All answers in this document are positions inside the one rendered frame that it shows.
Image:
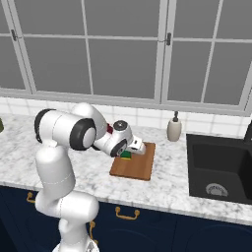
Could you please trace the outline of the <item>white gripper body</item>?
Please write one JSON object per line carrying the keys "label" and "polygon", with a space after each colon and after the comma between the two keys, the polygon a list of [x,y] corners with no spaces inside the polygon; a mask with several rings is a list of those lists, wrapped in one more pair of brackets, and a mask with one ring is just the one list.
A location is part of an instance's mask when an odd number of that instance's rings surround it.
{"label": "white gripper body", "polygon": [[146,152],[146,146],[143,142],[133,142],[130,145],[130,152],[137,155],[143,155]]}

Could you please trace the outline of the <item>wooden cutting board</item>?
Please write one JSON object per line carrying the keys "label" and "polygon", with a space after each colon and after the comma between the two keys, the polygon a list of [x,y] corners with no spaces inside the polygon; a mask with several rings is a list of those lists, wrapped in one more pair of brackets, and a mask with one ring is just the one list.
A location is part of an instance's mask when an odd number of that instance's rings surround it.
{"label": "wooden cutting board", "polygon": [[149,181],[156,150],[155,143],[145,143],[146,153],[142,155],[132,154],[130,159],[116,157],[109,171],[112,176],[132,178]]}

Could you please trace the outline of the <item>beige soap dispenser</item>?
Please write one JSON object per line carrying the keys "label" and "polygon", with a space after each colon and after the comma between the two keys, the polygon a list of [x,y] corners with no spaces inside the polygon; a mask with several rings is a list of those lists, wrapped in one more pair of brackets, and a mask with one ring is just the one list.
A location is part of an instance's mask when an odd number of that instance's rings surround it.
{"label": "beige soap dispenser", "polygon": [[170,142],[177,142],[180,138],[182,130],[182,123],[178,118],[178,112],[174,112],[174,116],[168,121],[167,124],[167,139]]}

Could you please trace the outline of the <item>black sink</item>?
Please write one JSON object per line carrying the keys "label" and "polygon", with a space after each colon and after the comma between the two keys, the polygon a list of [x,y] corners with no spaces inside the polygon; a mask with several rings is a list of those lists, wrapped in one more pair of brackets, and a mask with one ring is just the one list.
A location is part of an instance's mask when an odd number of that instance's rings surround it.
{"label": "black sink", "polygon": [[252,141],[186,135],[189,195],[252,205]]}

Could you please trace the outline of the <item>white framed window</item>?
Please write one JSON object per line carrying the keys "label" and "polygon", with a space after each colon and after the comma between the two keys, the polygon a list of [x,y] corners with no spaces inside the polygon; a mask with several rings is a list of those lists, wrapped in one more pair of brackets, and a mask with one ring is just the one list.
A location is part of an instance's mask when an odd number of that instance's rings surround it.
{"label": "white framed window", "polygon": [[[13,40],[11,30],[15,31],[17,41]],[[0,0],[0,92],[2,93],[30,94],[32,92],[20,39],[8,0]]]}
{"label": "white framed window", "polygon": [[252,113],[252,0],[168,0],[161,102],[193,112]]}
{"label": "white framed window", "polygon": [[8,0],[31,94],[160,100],[168,0]]}

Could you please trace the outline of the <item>black tap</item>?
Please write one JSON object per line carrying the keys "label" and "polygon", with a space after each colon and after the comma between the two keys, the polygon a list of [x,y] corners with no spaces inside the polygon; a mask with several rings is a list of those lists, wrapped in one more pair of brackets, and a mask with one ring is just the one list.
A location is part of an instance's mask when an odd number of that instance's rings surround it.
{"label": "black tap", "polygon": [[247,130],[246,130],[243,141],[247,144],[252,143],[252,121],[247,126]]}

